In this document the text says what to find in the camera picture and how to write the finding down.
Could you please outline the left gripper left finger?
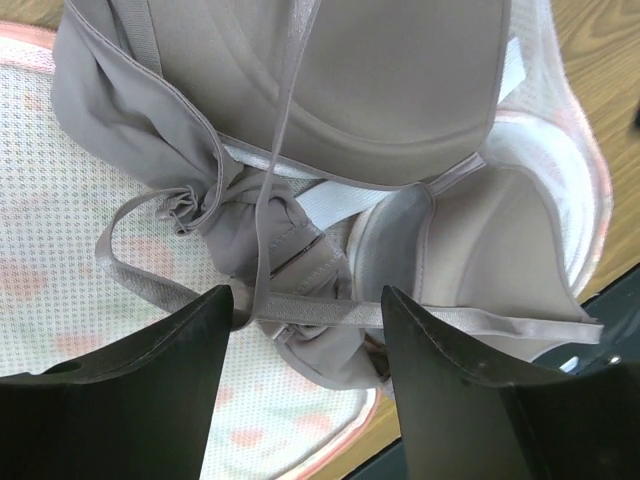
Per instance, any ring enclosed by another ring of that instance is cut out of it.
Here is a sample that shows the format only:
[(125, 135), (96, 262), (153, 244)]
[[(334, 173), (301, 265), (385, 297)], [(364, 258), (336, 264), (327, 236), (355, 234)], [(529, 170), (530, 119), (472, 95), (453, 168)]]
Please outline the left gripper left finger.
[(2, 478), (199, 478), (233, 312), (217, 286), (101, 349), (2, 378)]

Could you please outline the taupe bra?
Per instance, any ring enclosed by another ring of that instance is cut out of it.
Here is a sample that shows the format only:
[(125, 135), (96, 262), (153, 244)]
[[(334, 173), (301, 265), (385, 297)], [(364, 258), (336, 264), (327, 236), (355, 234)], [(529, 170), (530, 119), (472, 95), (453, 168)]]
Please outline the taupe bra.
[(611, 185), (549, 2), (69, 1), (54, 62), (62, 129), (309, 380), (389, 380), (385, 286), (526, 361), (600, 340)]

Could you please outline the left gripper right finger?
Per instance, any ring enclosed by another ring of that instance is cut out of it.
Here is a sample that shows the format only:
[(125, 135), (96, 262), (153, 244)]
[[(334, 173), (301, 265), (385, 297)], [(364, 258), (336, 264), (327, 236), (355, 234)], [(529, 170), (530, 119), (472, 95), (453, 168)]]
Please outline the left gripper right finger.
[(569, 375), (500, 352), (382, 292), (413, 479), (635, 479), (639, 367)]

